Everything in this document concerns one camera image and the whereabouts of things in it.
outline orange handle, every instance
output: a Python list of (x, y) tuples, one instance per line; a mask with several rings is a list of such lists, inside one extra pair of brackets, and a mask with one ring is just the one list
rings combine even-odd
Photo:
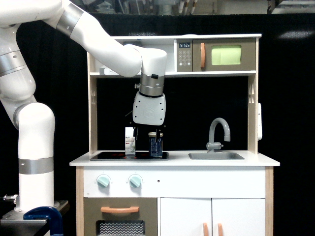
[(131, 206), (129, 208), (110, 208), (108, 206), (103, 206), (101, 207), (100, 211), (104, 213), (133, 213), (133, 212), (138, 212), (139, 207)]
[(221, 223), (218, 223), (218, 228), (219, 228), (219, 236), (223, 236), (223, 229), (222, 229)]
[(203, 223), (203, 235), (208, 236), (208, 225), (207, 223)]
[(200, 68), (204, 68), (205, 67), (205, 58), (206, 58), (206, 52), (205, 52), (205, 44), (201, 43), (201, 66)]

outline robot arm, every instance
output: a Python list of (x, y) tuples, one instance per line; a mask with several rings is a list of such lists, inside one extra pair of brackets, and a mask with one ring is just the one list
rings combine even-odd
[(0, 100), (19, 129), (19, 209), (28, 211), (54, 205), (55, 118), (34, 98), (35, 81), (16, 43), (19, 24), (45, 21), (122, 76), (132, 77), (141, 70), (133, 105), (133, 120), (141, 124), (163, 124), (166, 52), (119, 44), (69, 0), (0, 0), (0, 6)]

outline gray faucet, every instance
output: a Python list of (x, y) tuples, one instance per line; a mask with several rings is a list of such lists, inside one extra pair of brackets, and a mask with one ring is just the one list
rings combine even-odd
[(219, 142), (215, 143), (215, 128), (216, 125), (220, 123), (224, 129), (224, 141), (230, 142), (231, 141), (231, 133), (230, 127), (228, 126), (227, 122), (223, 118), (216, 118), (210, 125), (209, 130), (209, 142), (207, 143), (207, 153), (214, 152), (214, 150), (219, 150), (223, 145)]

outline mint green knob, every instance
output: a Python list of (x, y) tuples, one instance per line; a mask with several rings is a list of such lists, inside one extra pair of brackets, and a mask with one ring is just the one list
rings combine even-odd
[(109, 185), (109, 177), (107, 175), (100, 175), (97, 178), (97, 183), (100, 187), (106, 188)]
[(141, 177), (138, 175), (133, 175), (129, 178), (129, 185), (133, 188), (138, 188), (141, 185)]

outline sink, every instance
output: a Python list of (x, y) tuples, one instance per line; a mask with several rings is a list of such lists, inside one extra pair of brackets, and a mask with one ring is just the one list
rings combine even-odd
[(232, 152), (189, 153), (192, 160), (244, 160), (239, 154)]

